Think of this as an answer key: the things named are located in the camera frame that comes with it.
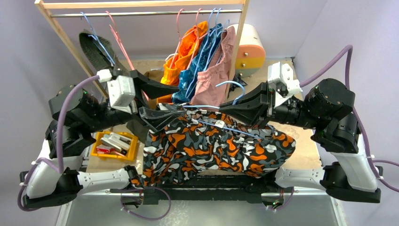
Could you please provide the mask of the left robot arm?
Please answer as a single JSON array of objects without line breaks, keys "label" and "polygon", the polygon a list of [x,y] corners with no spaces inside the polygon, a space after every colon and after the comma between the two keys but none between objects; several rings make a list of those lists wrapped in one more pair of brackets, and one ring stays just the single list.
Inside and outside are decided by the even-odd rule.
[{"label": "left robot arm", "polygon": [[119,170],[81,172],[84,149],[95,142],[92,134],[137,120],[156,129],[175,113],[145,112],[144,95],[155,99],[177,92],[176,86],[151,80],[137,70],[123,75],[121,70],[103,69],[77,85],[64,87],[49,101],[53,115],[38,158],[29,171],[20,173],[18,207],[35,211],[55,207],[77,196],[104,189],[140,188],[135,167]]}]

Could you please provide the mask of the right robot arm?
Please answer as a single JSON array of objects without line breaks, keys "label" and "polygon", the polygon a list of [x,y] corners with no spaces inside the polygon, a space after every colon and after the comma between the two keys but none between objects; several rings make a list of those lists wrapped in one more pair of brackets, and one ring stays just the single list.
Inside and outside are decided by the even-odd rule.
[{"label": "right robot arm", "polygon": [[381,190],[369,166],[358,120],[353,113],[355,93],[336,79],[324,79],[304,100],[298,80],[262,82],[242,97],[220,105],[220,112],[250,126],[272,121],[312,129],[312,141],[337,161],[316,169],[286,169],[266,176],[265,188],[307,187],[348,202],[379,203]]}]

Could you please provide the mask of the camouflage orange black shorts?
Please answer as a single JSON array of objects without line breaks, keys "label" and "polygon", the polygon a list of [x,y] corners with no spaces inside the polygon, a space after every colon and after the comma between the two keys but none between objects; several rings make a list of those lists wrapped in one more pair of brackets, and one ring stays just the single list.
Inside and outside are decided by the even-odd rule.
[{"label": "camouflage orange black shorts", "polygon": [[142,174],[131,183],[138,189],[181,185],[206,170],[260,178],[283,165],[295,146],[291,136],[270,125],[252,128],[223,113],[187,108],[160,131],[148,132]]}]

